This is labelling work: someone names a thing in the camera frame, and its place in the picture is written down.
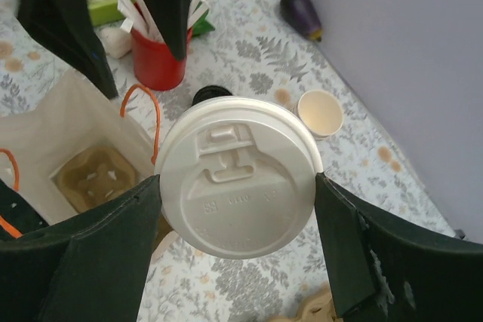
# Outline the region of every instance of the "white plastic lid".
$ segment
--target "white plastic lid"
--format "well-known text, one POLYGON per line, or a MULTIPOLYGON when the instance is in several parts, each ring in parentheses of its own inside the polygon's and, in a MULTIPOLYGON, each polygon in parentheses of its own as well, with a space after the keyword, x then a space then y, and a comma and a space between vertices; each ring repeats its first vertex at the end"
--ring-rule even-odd
POLYGON ((159 150, 163 212, 195 248, 248 259, 272 253, 306 225, 322 172, 310 132, 286 109, 218 97, 188 110, 159 150))

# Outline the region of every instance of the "floral pattern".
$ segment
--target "floral pattern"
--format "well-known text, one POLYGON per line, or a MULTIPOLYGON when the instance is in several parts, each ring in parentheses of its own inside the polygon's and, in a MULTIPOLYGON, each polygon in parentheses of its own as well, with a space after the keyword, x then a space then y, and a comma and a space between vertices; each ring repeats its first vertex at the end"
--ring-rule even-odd
MULTIPOLYGON (((155 92, 163 110, 162 139, 190 107, 196 91, 207 84, 271 102, 277 102, 277 91, 284 89, 291 97, 284 100, 288 108, 304 91, 325 89, 340 100, 345 112, 337 135, 318 143, 325 173, 384 210, 454 235, 403 155, 316 44, 302 39, 282 21, 278 0, 208 2, 209 20, 217 30, 192 40, 180 86, 155 92), (380 147, 389 148, 385 160, 378 155, 380 147)), ((0 116, 35 108, 69 68, 25 33, 14 17, 16 3, 0 0, 0 116)), ((130 55, 109 60, 121 96, 136 82, 132 62, 130 55)), ((154 136, 155 113, 147 95, 136 93, 128 111, 154 136)), ((151 264, 137 320, 262 321, 271 314, 294 314, 300 300, 326 280, 314 216, 289 245, 263 258, 218 259, 178 240, 151 264)))

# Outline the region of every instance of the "table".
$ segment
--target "table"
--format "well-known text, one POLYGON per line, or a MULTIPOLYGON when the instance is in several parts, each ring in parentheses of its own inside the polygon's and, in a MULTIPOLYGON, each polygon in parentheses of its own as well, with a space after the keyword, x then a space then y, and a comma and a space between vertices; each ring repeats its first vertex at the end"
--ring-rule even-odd
MULTIPOLYGON (((25 33, 14 18, 16 1, 0 0, 2 116, 35 108, 68 68, 25 33)), ((192 41, 181 85, 155 93, 162 105, 162 138, 189 108, 195 92, 208 84, 272 102, 277 101, 277 90, 284 88, 291 95, 288 106, 306 90, 325 89, 339 98, 346 114, 341 131, 318 143, 325 173, 378 207, 454 235, 400 151, 316 45, 279 18, 278 0, 208 1, 209 20, 217 30, 192 41)), ((123 96, 136 82, 132 58, 109 64, 123 96)), ((133 97, 128 111, 154 134, 155 114, 148 96, 133 97)), ((218 259, 178 240, 149 269, 138 321, 247 322, 290 315, 326 280, 314 217, 289 245, 258 259, 218 259)))

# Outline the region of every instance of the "eggplant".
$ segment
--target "eggplant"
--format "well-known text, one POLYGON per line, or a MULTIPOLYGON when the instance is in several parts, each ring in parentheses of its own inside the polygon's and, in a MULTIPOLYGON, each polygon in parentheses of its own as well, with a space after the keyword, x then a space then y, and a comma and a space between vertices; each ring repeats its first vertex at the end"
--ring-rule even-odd
POLYGON ((280 0, 280 14, 304 38, 322 40, 322 25, 310 0, 280 0))

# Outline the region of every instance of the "white paper bag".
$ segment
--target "white paper bag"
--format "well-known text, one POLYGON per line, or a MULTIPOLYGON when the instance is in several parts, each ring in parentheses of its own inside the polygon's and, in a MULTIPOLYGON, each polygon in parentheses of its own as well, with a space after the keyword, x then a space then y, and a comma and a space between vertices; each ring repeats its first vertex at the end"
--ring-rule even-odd
MULTIPOLYGON (((134 87, 145 89, 138 84, 134 87)), ((10 150, 17 161, 19 193, 49 225, 77 214, 56 187, 54 177, 67 161, 91 146, 117 149, 136 169, 138 182, 152 175, 158 133, 154 146, 146 131, 129 115, 121 117, 119 111, 92 83, 67 71, 36 109, 0 118, 0 148, 10 150)), ((14 169, 3 155, 0 178, 13 188, 14 169)))

